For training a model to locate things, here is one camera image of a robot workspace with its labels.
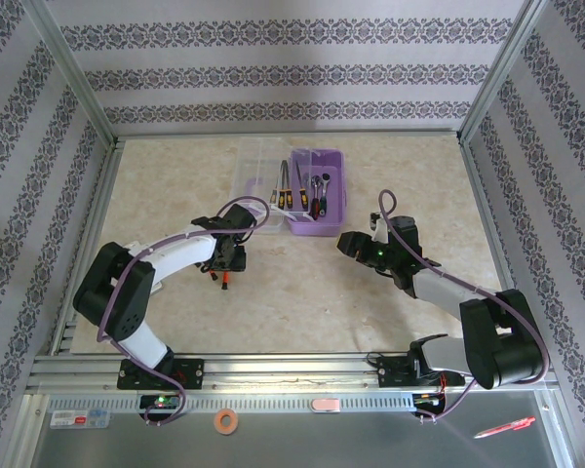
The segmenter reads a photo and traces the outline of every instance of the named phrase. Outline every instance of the red pen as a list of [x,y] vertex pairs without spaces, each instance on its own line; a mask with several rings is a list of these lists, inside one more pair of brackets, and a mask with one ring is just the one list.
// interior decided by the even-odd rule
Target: red pen
[[482,431],[475,436],[475,439],[482,439],[483,437],[493,436],[494,434],[500,434],[501,432],[509,431],[510,429],[513,429],[514,431],[519,431],[520,429],[524,429],[525,427],[530,426],[533,422],[535,422],[534,416],[525,417],[524,419],[518,419],[517,421],[510,422],[509,424],[504,424],[498,427],[492,427],[491,429]]

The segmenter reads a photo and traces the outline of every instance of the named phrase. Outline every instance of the striped wall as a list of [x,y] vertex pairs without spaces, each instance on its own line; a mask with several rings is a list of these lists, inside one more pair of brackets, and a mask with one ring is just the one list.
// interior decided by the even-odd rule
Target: striped wall
[[118,135],[454,129],[522,0],[48,2]]
[[0,0],[0,466],[105,149],[18,1]]
[[470,149],[585,452],[585,1],[550,2]]

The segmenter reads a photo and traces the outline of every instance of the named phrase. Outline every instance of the metal frame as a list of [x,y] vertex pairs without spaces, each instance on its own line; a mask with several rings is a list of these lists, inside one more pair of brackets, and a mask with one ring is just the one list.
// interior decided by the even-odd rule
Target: metal frame
[[404,137],[429,137],[429,136],[453,136],[455,130],[451,129],[409,129],[409,130],[317,130],[312,132],[299,131],[299,132],[227,132],[224,134],[165,134],[165,135],[126,135],[117,137],[117,146],[122,147],[128,141],[139,141],[140,139],[188,139],[188,138],[238,138],[238,137],[310,137],[313,135],[342,135],[355,133],[359,135],[374,135],[374,134],[390,134],[398,132],[399,135]]
[[97,134],[104,141],[104,146],[110,146],[115,141],[112,125],[108,117],[106,117],[93,88],[87,81],[85,73],[72,55],[67,41],[65,41],[60,32],[60,28],[50,13],[45,0],[21,0],[21,4],[57,61],[58,67],[67,79],[67,83],[69,83],[74,94],[85,108],[89,119],[97,130]]
[[[84,243],[76,259],[76,272],[68,285],[66,294],[72,296],[80,283],[88,265],[93,260],[99,234],[105,218],[112,188],[119,169],[122,152],[129,140],[146,138],[199,138],[212,135],[182,136],[123,136],[117,138],[106,118],[84,73],[54,22],[43,0],[22,0],[27,12],[39,29],[43,39],[65,73],[74,93],[83,103],[98,133],[108,146],[105,168],[101,183],[95,194],[94,205],[87,220]],[[511,274],[504,258],[502,247],[494,228],[493,218],[476,174],[468,141],[476,132],[491,101],[502,85],[509,68],[520,52],[532,27],[539,17],[547,0],[527,1],[516,19],[499,56],[494,61],[484,85],[480,89],[460,131],[457,133],[464,164],[475,200],[481,214],[484,229],[496,270],[503,288],[513,286]],[[410,131],[404,135],[441,135],[446,131]],[[287,135],[304,135],[295,133]],[[221,134],[217,137],[237,137],[239,134]],[[276,134],[264,134],[273,137]],[[120,391],[116,388],[117,373],[121,362],[118,355],[80,355],[69,354],[69,341],[75,328],[75,311],[66,301],[60,310],[57,333],[52,342],[49,356],[35,359],[25,389],[25,395],[10,441],[4,466],[29,466],[42,428],[44,414],[49,410],[50,401],[64,398],[65,395],[82,395],[104,399],[117,399],[134,396],[136,392]],[[437,387],[380,389],[376,369],[366,362],[366,354],[289,354],[289,355],[201,355],[184,356],[205,359],[204,388],[199,391],[205,398],[220,398],[233,395],[309,395],[323,394],[364,394],[377,396],[386,391],[421,392],[437,391]],[[533,390],[540,407],[539,418],[544,422],[555,459],[560,466],[585,466],[585,459],[573,441],[572,425],[568,411],[561,397],[557,377],[549,372],[546,381],[529,386]],[[508,385],[493,391],[525,391],[521,385]],[[475,387],[475,392],[487,391]]]
[[547,4],[548,0],[527,0],[518,12],[514,27],[457,133],[460,143],[467,143],[472,139]]

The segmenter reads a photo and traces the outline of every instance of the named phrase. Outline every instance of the screwdriver handle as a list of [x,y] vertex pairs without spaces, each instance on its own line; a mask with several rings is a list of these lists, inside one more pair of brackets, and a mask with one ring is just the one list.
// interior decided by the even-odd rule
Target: screwdriver handle
[[290,189],[286,191],[286,206],[289,210],[293,209],[293,191]]
[[315,221],[319,218],[319,211],[321,210],[321,202],[319,202],[318,198],[313,198],[312,199],[312,207],[310,210],[310,215],[312,216],[312,219],[314,219]]
[[321,197],[321,200],[319,202],[319,215],[320,216],[325,216],[325,214],[328,212],[328,199],[327,197],[323,196]]
[[301,194],[301,206],[303,207],[304,211],[307,211],[307,209],[308,209],[308,196],[305,193],[305,188],[302,188],[301,190],[299,190],[299,193]]

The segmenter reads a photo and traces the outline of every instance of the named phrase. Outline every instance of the wire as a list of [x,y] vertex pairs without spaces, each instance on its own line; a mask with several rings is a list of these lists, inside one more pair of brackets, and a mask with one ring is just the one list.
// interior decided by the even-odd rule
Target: wire
[[[254,227],[256,225],[256,223],[257,223],[257,221],[254,220],[253,223],[252,223],[252,227]],[[247,241],[250,240],[250,238],[252,237],[253,234],[254,234],[254,232],[253,231],[250,231],[250,233],[247,236],[245,236],[240,241],[237,241],[236,244],[239,245],[239,246],[242,246],[243,244],[245,244]]]
[[[184,411],[184,406],[186,404],[186,392],[184,391],[184,387],[182,387],[182,385],[179,382],[172,379],[171,377],[168,377],[167,375],[164,375],[163,373],[160,373],[152,368],[149,368],[147,365],[142,363],[139,359],[132,356],[121,344],[119,344],[117,341],[112,339],[109,335],[104,333],[106,330],[106,326],[108,325],[108,320],[110,318],[113,307],[115,306],[117,296],[119,295],[119,292],[121,291],[124,284],[126,283],[126,279],[128,278],[128,275],[130,274],[133,267],[137,264],[137,262],[140,261],[142,258],[145,258],[146,256],[153,254],[157,250],[168,246],[169,244],[183,241],[185,239],[191,239],[193,237],[207,236],[207,235],[212,235],[212,234],[246,234],[246,233],[251,233],[251,232],[254,232],[256,229],[259,229],[260,227],[262,227],[264,224],[266,224],[266,222],[269,218],[269,214],[270,214],[268,204],[266,202],[264,202],[264,200],[257,198],[257,197],[250,196],[250,195],[235,198],[234,200],[230,200],[225,205],[223,205],[223,207],[221,207],[221,209],[218,211],[218,213],[216,215],[217,216],[221,215],[226,209],[228,209],[233,204],[235,204],[241,200],[253,200],[253,201],[261,203],[266,208],[266,216],[259,224],[254,225],[254,226],[250,226],[248,228],[243,228],[243,229],[210,229],[210,230],[207,229],[207,230],[203,230],[203,231],[191,231],[189,233],[175,234],[173,236],[162,239],[162,240],[152,244],[147,249],[144,249],[143,251],[137,253],[135,255],[135,257],[132,260],[130,260],[128,265],[126,265],[126,268],[124,268],[124,271],[122,271],[121,275],[119,276],[119,279],[117,280],[117,284],[115,285],[115,288],[114,288],[112,294],[110,295],[110,298],[108,299],[108,303],[106,304],[106,309],[104,310],[104,314],[102,315],[101,320],[99,321],[99,327],[97,329],[97,342],[102,343],[103,341],[110,341],[110,344],[112,344],[120,353],[122,353],[128,359],[130,359],[135,365],[137,365],[138,367],[140,367],[144,371],[147,371],[147,372],[151,373],[152,375],[154,375],[158,378],[161,378],[161,379],[171,383],[175,387],[177,387],[177,389],[179,391],[179,396],[180,396],[180,403],[177,406],[177,409],[168,418],[166,418],[162,421],[157,421],[156,426],[163,426],[165,424],[169,424],[170,422],[173,422],[180,417],[180,414]],[[151,409],[152,409],[152,407],[148,408],[145,411],[144,418],[145,418],[146,424],[149,424],[151,422],[151,420],[148,418],[148,415],[149,415],[149,412],[151,411]]]
[[[392,207],[390,208],[390,210],[386,211],[385,206],[383,205],[383,197],[384,195],[388,195],[391,199],[392,199]],[[523,317],[520,312],[518,312],[516,309],[514,309],[511,305],[507,304],[505,301],[499,299],[498,297],[496,297],[494,294],[491,294],[485,290],[479,289],[474,285],[471,285],[470,283],[457,278],[456,276],[450,275],[447,272],[444,272],[440,269],[438,269],[437,267],[433,266],[431,263],[429,263],[427,260],[425,260],[422,256],[420,256],[418,253],[415,252],[414,249],[412,249],[408,243],[399,235],[399,233],[397,232],[397,230],[392,226],[392,224],[390,223],[388,216],[393,213],[396,209],[397,209],[397,196],[388,189],[383,189],[381,190],[381,192],[379,192],[379,210],[381,211],[381,215],[383,216],[383,219],[386,222],[386,225],[388,226],[388,229],[390,229],[390,232],[392,233],[392,235],[395,237],[395,239],[397,239],[397,241],[399,242],[399,244],[401,244],[401,246],[403,246],[403,248],[408,251],[408,253],[413,256],[418,262],[420,262],[420,264],[422,266],[424,266],[425,268],[433,271],[435,274],[447,278],[450,281],[453,281],[454,283],[456,283],[457,285],[461,286],[462,288],[465,288],[469,291],[472,291],[473,293],[476,294],[480,294],[483,297],[493,301],[494,303],[496,303],[498,306],[500,306],[501,309],[507,311],[509,314],[511,314],[518,322],[520,322],[520,324],[526,329],[527,332],[530,333],[530,335],[533,337],[533,339],[535,340],[535,344],[537,344],[537,348],[539,349],[539,352],[542,356],[542,369],[539,371],[539,373],[532,378],[528,378],[525,380],[521,380],[518,383],[521,384],[530,384],[530,383],[536,383],[539,382],[540,380],[542,380],[544,378],[544,376],[546,375],[546,372],[548,371],[548,368],[550,367],[550,357],[548,355],[548,350],[546,349],[546,343],[544,343],[544,340],[542,339],[541,335],[537,332],[537,330],[535,329],[535,327],[530,324],[528,322],[527,319],[525,319],[525,317]],[[472,387],[476,384],[476,381],[473,379],[470,384],[466,387],[466,389],[464,390],[464,392],[459,396],[459,398],[457,398],[457,400],[450,406],[448,407],[448,409],[445,409],[441,414],[439,415],[433,415],[432,419],[435,421],[437,419],[441,419],[442,417],[444,417],[446,414],[450,413],[457,405],[459,405],[462,400],[464,399],[464,397],[466,396],[466,394],[472,389]],[[420,409],[418,412],[422,412],[425,413],[427,415],[433,414],[430,411],[424,411],[422,409]]]
[[[376,357],[376,358],[372,358],[372,357],[371,357],[371,354],[376,354],[376,355],[377,355],[377,357]],[[367,364],[368,364],[369,366],[372,366],[372,367],[374,367],[375,369],[378,369],[378,368],[379,368],[379,363],[377,362],[377,358],[383,358],[383,357],[384,357],[384,356],[383,356],[383,354],[381,354],[381,353],[377,353],[376,351],[370,351],[370,352],[367,354],[367,357],[365,358],[365,360],[366,360],[366,362],[367,362]]]
[[428,411],[426,409],[420,409],[420,408],[416,408],[416,412],[420,412],[421,414],[425,414],[427,416],[426,418],[423,418],[423,419],[426,419],[428,421],[432,420],[433,422],[436,422],[438,419],[442,419],[443,417],[448,416],[455,408],[457,408],[459,406],[459,404],[461,402],[463,402],[464,398],[466,398],[466,395],[468,395],[468,392],[470,392],[470,390],[475,388],[476,385],[477,385],[477,380],[475,380],[473,378],[470,381],[470,383],[468,384],[468,386],[464,389],[464,391],[461,392],[461,395],[459,395],[457,397],[457,400],[452,402],[452,404],[450,404],[450,406],[445,408],[445,410],[442,411],[440,414],[434,414],[431,411]]
[[444,400],[447,397],[447,377],[444,372],[440,374],[440,387],[442,392],[440,400]]
[[379,276],[383,276],[384,278],[390,278],[390,279],[392,279],[392,275],[389,275],[387,273],[384,273],[383,271],[379,271],[376,268],[374,269],[374,271]]

